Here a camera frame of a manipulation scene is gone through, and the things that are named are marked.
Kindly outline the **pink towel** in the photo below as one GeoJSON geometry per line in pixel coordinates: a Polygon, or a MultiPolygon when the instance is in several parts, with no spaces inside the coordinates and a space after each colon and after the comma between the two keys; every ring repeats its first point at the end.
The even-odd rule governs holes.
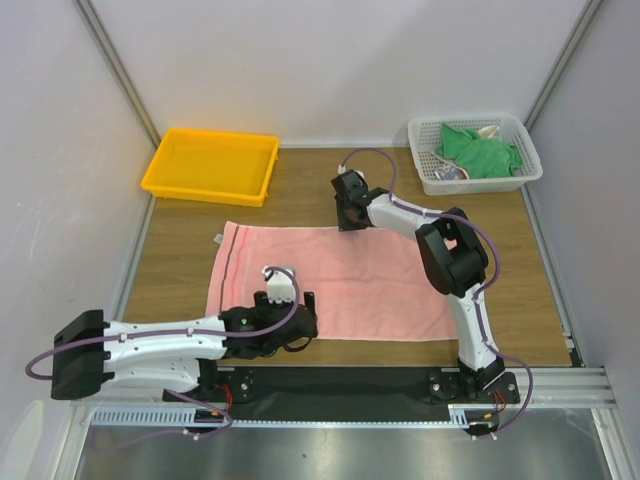
{"type": "Polygon", "coordinates": [[[294,269],[315,295],[323,340],[454,340],[445,296],[429,283],[417,244],[386,229],[259,227],[229,222],[213,264],[205,312],[253,305],[266,266],[294,269]]]}

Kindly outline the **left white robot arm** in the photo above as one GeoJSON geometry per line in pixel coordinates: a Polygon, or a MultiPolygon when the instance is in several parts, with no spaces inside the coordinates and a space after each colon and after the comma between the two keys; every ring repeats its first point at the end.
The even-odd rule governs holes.
{"type": "Polygon", "coordinates": [[[100,310],[85,311],[54,337],[51,396],[160,389],[211,399],[220,388],[217,361],[298,352],[317,337],[315,296],[302,298],[298,305],[276,303],[257,292],[252,307],[167,324],[108,322],[100,310]]]}

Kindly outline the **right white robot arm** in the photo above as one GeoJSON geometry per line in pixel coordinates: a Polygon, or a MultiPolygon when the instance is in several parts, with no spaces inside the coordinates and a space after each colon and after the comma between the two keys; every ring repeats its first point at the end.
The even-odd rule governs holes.
{"type": "Polygon", "coordinates": [[[504,360],[493,339],[484,289],[489,259],[464,211],[403,203],[364,176],[340,167],[331,180],[342,231],[383,228],[416,242],[431,286],[450,305],[458,336],[459,392],[474,402],[493,394],[504,360]]]}

